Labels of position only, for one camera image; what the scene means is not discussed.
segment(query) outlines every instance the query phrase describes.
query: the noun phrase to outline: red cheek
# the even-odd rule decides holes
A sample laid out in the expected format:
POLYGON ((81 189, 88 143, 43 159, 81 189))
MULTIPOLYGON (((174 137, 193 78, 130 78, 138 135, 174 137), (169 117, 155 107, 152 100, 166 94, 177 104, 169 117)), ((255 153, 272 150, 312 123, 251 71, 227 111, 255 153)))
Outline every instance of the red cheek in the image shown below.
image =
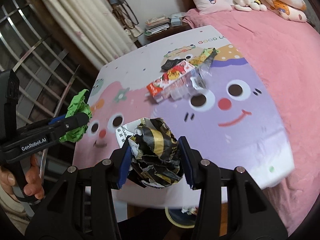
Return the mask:
POLYGON ((99 137, 104 138, 106 136, 106 133, 107 133, 106 129, 102 129, 99 133, 99 137))
POLYGON ((218 102, 218 107, 221 110, 229 110, 231 106, 232 106, 231 101, 227 98, 221 98, 218 102))

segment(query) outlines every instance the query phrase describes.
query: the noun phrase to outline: white table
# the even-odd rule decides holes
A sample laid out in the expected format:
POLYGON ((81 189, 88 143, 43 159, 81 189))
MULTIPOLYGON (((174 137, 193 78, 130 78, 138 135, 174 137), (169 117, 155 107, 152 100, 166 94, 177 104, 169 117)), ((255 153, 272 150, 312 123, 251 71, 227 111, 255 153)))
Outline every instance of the white table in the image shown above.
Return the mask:
MULTIPOLYGON (((203 158, 228 169, 244 166, 261 188, 274 186, 294 168, 273 100, 241 53, 212 26, 178 33, 110 62, 101 69, 89 104, 93 118, 76 144, 74 165, 79 168, 108 158, 118 148, 115 128, 141 117, 162 117, 175 137, 186 136, 203 158), (161 75, 167 59, 191 60, 212 47, 220 52, 203 105, 186 99, 154 104, 146 97, 146 85, 161 75)), ((141 188, 127 180, 114 197, 139 206, 196 206, 200 191, 190 190, 185 178, 165 189, 141 188)))

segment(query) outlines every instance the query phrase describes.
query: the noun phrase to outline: pink blanket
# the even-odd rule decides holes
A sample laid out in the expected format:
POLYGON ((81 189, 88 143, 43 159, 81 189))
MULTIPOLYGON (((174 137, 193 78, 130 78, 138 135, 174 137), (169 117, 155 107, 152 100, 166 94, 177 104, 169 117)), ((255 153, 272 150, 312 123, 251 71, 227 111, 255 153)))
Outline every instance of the pink blanket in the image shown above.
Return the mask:
POLYGON ((320 35, 307 23, 271 11, 188 11, 192 28, 214 26, 253 66, 287 129, 295 170, 265 194, 288 233, 300 225, 320 192, 320 35))

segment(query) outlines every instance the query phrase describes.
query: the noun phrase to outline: purple cartoon face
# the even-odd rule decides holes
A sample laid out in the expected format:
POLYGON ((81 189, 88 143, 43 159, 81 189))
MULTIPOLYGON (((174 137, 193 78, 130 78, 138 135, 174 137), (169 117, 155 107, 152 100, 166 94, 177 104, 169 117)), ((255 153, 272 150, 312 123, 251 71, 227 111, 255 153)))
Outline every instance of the purple cartoon face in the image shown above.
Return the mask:
POLYGON ((203 94, 165 100, 154 115, 219 167, 257 166, 275 154, 265 138, 283 128, 276 106, 244 58, 217 60, 211 70, 203 94))

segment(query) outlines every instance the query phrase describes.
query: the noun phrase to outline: snack box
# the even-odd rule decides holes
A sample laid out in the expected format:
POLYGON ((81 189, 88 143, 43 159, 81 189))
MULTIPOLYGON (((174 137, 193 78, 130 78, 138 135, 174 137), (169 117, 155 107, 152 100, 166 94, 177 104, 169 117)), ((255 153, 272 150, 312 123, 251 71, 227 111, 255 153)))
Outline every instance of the snack box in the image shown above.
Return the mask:
POLYGON ((183 79, 184 76, 195 68, 195 66, 185 60, 178 63, 176 66, 165 72, 161 77, 153 80, 153 82, 147 85, 150 95, 153 96, 156 102, 169 98, 170 91, 183 86, 185 83, 183 79))

